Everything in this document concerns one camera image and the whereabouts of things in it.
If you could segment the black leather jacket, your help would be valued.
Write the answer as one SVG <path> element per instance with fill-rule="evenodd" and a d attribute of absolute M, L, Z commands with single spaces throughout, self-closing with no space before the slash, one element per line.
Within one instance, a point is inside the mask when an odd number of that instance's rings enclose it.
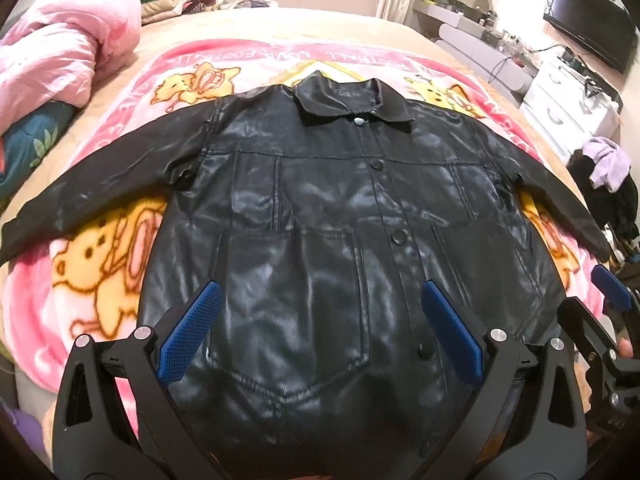
<path fill-rule="evenodd" d="M 422 312 L 427 281 L 530 344 L 558 333 L 564 287 L 521 192 L 608 258 L 582 202 L 479 120 L 318 73 L 125 134 L 26 203 L 1 257 L 155 192 L 139 321 L 220 284 L 171 393 L 235 479 L 402 479 L 434 451 L 470 390 Z"/>

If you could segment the pink cartoon fleece blanket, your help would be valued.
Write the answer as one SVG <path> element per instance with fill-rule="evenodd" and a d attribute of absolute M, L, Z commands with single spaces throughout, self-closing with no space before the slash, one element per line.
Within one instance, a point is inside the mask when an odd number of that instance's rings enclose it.
<path fill-rule="evenodd" d="M 270 86 L 293 87 L 316 73 L 339 84 L 376 79 L 406 99 L 473 117 L 551 172 L 520 127 L 480 86 L 445 66 L 396 52 L 332 52 L 325 46 L 281 51 L 250 44 L 214 44 L 185 58 L 160 61 L 146 81 L 132 86 L 128 101 L 93 136 L 78 162 L 183 107 Z M 585 295 L 588 286 L 580 266 L 597 258 L 529 193 L 521 192 L 518 203 L 544 241 L 564 292 Z M 155 192 L 86 222 L 75 234 L 32 245 L 8 261 L 19 266 L 42 249 L 50 258 L 55 298 L 92 307 L 92 318 L 73 322 L 70 333 L 112 339 L 126 333 L 132 323 L 141 323 L 142 281 L 167 205 L 168 195 Z"/>

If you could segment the lilac garment on chair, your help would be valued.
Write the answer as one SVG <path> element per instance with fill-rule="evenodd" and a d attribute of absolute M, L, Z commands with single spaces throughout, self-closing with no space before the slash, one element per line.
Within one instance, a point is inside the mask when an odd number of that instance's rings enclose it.
<path fill-rule="evenodd" d="M 582 154 L 593 161 L 589 182 L 593 188 L 604 186 L 616 193 L 631 170 L 631 160 L 622 148 L 604 136 L 593 136 L 582 146 Z"/>

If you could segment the white drawer cabinet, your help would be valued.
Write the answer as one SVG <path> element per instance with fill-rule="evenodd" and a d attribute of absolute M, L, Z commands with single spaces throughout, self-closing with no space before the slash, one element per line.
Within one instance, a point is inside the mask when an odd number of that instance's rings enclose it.
<path fill-rule="evenodd" d="M 562 162 L 593 136 L 611 139 L 620 125 L 620 106 L 559 58 L 540 66 L 520 111 Z"/>

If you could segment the dark teal floral pillow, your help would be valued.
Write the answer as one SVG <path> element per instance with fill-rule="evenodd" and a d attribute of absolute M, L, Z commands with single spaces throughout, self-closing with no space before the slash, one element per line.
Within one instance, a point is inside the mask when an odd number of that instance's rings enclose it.
<path fill-rule="evenodd" d="M 49 101 L 13 124 L 1 138 L 1 201 L 5 203 L 64 136 L 78 113 Z"/>

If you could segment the black flat television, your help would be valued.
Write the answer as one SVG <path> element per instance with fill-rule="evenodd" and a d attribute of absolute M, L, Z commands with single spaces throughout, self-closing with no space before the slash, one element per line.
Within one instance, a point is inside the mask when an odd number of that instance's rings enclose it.
<path fill-rule="evenodd" d="M 544 20 L 616 72 L 636 52 L 636 26 L 613 0 L 546 0 Z"/>

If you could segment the grey white vanity desk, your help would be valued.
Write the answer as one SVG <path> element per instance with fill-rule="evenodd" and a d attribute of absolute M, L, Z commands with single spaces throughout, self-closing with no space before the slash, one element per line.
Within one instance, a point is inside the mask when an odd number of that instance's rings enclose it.
<path fill-rule="evenodd" d="M 521 102 L 534 77 L 515 62 L 512 54 L 503 53 L 482 39 L 484 26 L 430 0 L 416 0 L 413 11 L 425 36 L 503 96 L 516 104 Z"/>

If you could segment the pink quilted comforter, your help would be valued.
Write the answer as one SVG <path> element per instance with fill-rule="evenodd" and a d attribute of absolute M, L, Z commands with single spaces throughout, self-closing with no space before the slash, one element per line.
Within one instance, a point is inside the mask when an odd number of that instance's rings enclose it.
<path fill-rule="evenodd" d="M 140 32 L 140 0 L 36 0 L 1 38 L 1 130 L 50 101 L 84 107 Z"/>

